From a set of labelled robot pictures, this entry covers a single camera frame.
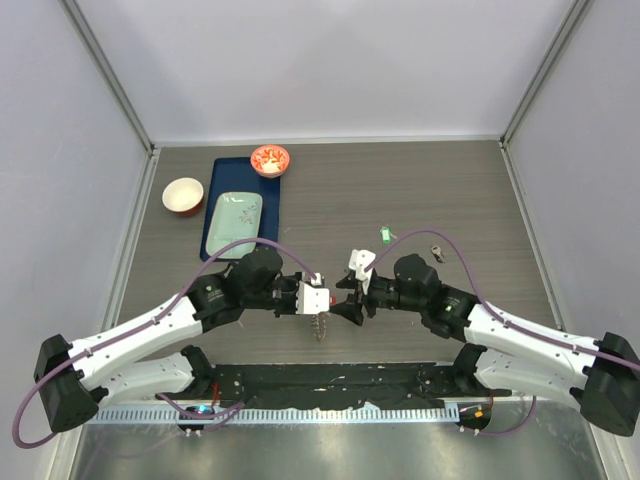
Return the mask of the metal disc key organizer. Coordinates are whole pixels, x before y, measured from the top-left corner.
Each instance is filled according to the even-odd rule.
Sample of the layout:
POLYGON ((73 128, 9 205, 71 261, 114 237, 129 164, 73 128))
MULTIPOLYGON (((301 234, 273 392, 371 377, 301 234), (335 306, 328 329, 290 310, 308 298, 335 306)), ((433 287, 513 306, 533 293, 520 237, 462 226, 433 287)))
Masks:
POLYGON ((329 318, 329 312, 320 312, 311 317, 311 329, 317 342, 322 342, 326 338, 327 320, 329 318))

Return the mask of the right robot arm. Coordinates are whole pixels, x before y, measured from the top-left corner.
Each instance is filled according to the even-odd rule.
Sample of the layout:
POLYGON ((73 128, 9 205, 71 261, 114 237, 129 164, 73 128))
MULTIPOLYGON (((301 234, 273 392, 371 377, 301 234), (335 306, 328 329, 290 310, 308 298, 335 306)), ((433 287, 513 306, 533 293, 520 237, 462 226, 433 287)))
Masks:
POLYGON ((397 260, 390 278, 367 267, 374 258, 353 251, 347 275, 336 284, 347 296, 333 313, 356 325, 380 309, 417 313, 431 333, 463 342, 451 371, 460 393, 509 390, 542 397, 611 434, 634 434, 639 358, 624 337, 608 332, 595 339, 512 316, 442 282, 417 254, 397 260))

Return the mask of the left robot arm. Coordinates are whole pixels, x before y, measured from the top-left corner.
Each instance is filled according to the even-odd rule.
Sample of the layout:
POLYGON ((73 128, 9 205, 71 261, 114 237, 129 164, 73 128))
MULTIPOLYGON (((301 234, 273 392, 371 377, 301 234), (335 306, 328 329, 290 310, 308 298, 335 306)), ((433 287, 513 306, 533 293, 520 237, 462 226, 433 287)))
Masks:
POLYGON ((298 293, 317 286, 312 271, 285 275, 279 251, 258 248, 220 272, 197 276, 149 312, 92 337, 57 334, 40 346, 34 381, 54 433, 74 429, 114 397, 106 380, 168 345, 237 321, 249 309, 297 315, 298 293))

